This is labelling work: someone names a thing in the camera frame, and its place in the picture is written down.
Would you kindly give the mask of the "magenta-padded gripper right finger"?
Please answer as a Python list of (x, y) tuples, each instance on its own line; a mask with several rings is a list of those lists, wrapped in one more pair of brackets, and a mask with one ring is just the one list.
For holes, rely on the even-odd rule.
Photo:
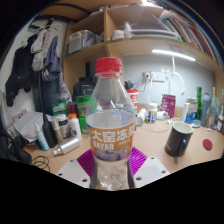
[(147, 157), (133, 147), (128, 162), (128, 185), (130, 189), (140, 188), (169, 175), (169, 171), (155, 157)]

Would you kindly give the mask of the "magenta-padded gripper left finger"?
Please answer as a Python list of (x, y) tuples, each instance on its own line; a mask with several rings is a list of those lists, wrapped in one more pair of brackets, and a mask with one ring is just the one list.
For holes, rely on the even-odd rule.
[(87, 150), (77, 159), (69, 159), (56, 175), (83, 188), (95, 189), (97, 167), (92, 151)]

